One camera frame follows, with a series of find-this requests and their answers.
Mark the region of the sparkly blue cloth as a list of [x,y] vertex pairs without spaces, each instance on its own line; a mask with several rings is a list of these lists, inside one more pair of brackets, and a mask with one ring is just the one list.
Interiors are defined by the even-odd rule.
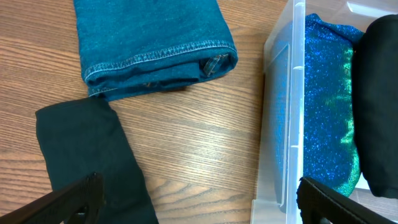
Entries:
[[351,65],[363,33],[305,17],[303,174],[348,197],[361,175],[353,142]]

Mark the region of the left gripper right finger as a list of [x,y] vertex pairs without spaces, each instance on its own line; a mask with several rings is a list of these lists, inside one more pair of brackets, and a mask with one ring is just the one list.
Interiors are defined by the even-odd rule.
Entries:
[[394,224],[309,177],[302,177],[297,205],[303,224]]

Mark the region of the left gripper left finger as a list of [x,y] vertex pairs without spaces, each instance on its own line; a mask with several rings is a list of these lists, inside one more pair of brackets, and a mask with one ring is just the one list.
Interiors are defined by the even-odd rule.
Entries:
[[92,173],[1,217],[1,223],[97,223],[104,205],[104,181]]

